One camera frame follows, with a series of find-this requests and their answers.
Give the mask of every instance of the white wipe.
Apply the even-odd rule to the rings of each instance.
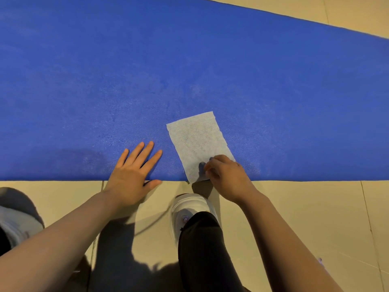
[[[213,156],[226,155],[235,161],[213,112],[181,119],[166,127],[190,183],[208,179],[203,167]]]

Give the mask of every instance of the sneaker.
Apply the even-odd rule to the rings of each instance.
[[[0,227],[11,249],[43,230],[43,225],[29,214],[0,206]]]
[[[176,246],[178,246],[178,240],[185,224],[192,218],[193,215],[201,211],[211,213],[219,222],[215,208],[211,202],[203,196],[200,196],[197,193],[186,193],[175,198],[172,210],[170,211],[170,221],[172,226],[172,235]]]

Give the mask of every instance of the black pants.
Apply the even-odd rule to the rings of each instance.
[[[244,292],[224,245],[223,232],[209,212],[186,223],[178,241],[181,278],[187,292]]]

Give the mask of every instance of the person's left hand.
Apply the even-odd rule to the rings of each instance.
[[[162,150],[144,163],[154,143],[149,142],[142,150],[144,145],[143,142],[139,143],[128,157],[129,150],[124,150],[104,189],[104,192],[114,199],[118,210],[139,202],[149,191],[162,183],[155,179],[145,184],[145,178],[162,156]]]

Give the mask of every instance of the floor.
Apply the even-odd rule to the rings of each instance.
[[[389,38],[389,0],[215,0]],[[389,181],[255,181],[344,291],[389,292]],[[81,205],[103,181],[3,181],[0,197],[34,203],[46,226]],[[240,209],[208,182],[165,181],[127,219],[109,223],[87,250],[65,291],[180,291],[177,250],[167,209],[181,193],[202,192],[215,205],[242,283],[270,291],[260,254]]]

